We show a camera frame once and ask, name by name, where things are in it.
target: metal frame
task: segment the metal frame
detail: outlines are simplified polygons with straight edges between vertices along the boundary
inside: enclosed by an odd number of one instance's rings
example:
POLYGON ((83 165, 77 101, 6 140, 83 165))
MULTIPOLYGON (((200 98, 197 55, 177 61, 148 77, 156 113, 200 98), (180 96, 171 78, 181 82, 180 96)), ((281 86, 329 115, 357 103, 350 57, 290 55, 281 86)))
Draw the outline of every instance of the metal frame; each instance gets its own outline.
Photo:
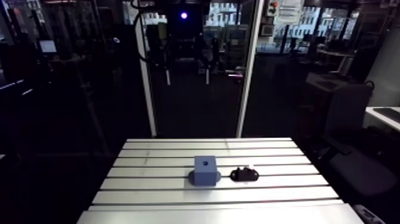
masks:
POLYGON ((242 100, 240 104, 240 111, 239 111, 239 118, 237 121, 237 129, 236 129, 236 137, 242 137, 243 131, 243 124, 245 121, 246 116, 246 108, 247 108, 247 99, 249 97, 249 89, 251 84, 251 77, 253 72, 254 66, 254 58, 255 58, 255 50, 257 47, 257 40, 258 40, 258 31, 261 24, 261 16, 263 14, 264 8, 264 0, 256 0, 255 3, 255 13, 253 17, 253 24, 252 24, 252 32, 251 32, 251 39, 249 45, 249 55, 246 62, 246 75, 245 75, 245 82, 242 91, 242 100))
MULTIPOLYGON (((138 0, 134 0, 135 5, 139 5, 138 0)), ((134 17, 139 13, 139 10, 134 9, 134 17)), ((142 26, 142 18, 139 19, 140 23, 136 25, 135 32, 136 32, 136 41, 137 41, 137 50, 139 51, 140 55, 145 55, 145 43, 143 37, 143 26, 142 26)), ((140 69, 142 72, 142 80, 143 80, 143 88, 145 90, 145 99, 146 99, 146 107, 147 107, 147 114, 149 117, 149 125, 151 136, 154 138, 157 136, 157 129, 155 126, 154 120, 154 110, 153 110, 153 103, 151 101, 151 90, 150 90, 150 82, 149 82, 149 71, 146 65, 146 62, 140 61, 140 69)))
POLYGON ((16 38, 13 33, 14 32, 13 27, 11 26, 11 23, 8 20, 8 16, 2 2, 0 3, 0 29, 1 32, 4 34, 4 38, 7 41, 7 44, 14 45, 16 38))

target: black chair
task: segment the black chair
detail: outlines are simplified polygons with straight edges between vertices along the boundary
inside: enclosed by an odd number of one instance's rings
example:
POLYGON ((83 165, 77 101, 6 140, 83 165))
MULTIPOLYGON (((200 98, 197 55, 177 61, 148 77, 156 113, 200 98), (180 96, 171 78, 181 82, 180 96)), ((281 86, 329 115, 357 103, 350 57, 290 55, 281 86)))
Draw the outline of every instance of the black chair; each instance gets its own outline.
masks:
POLYGON ((319 151, 319 163, 329 165, 362 197, 374 197, 391 190, 398 178, 375 158, 353 144, 363 141, 365 108, 372 87, 348 85, 334 91, 327 112, 322 139, 330 147, 319 151))
POLYGON ((289 49, 290 49, 290 50, 295 49, 295 48, 296 48, 296 43, 297 43, 297 38, 291 38, 291 39, 290 39, 290 46, 289 46, 289 49))

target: monitor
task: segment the monitor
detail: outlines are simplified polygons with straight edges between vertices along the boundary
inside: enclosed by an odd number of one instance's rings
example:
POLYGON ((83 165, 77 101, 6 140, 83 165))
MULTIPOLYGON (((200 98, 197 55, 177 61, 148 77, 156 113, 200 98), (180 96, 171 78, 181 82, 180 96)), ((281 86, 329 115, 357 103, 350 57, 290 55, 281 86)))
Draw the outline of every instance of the monitor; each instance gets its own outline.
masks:
POLYGON ((317 36, 317 38, 315 39, 315 41, 317 43, 325 43, 326 37, 324 36, 317 36))
POLYGON ((43 53, 56 53, 57 49, 53 40, 41 40, 39 41, 40 49, 43 53))
POLYGON ((312 39, 313 39, 313 35, 312 34, 305 34, 303 36, 303 41, 304 42, 311 42, 312 39))
POLYGON ((272 36, 274 33, 274 25, 262 24, 260 36, 272 36))

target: sign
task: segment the sign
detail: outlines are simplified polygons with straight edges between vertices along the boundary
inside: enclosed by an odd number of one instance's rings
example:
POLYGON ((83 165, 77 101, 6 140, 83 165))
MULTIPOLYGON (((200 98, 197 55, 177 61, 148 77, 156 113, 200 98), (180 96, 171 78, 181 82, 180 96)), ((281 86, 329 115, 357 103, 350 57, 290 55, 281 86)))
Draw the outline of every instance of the sign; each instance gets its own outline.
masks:
POLYGON ((298 24, 304 0, 281 0, 277 21, 284 24, 298 24))

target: blue block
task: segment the blue block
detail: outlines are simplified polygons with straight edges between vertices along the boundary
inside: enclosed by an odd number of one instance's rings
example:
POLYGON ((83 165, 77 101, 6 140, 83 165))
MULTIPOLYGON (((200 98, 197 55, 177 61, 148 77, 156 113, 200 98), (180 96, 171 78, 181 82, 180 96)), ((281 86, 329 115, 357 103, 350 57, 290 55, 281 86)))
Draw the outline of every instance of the blue block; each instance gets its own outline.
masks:
POLYGON ((193 183, 195 186, 215 186, 219 179, 215 156, 195 156, 193 183))

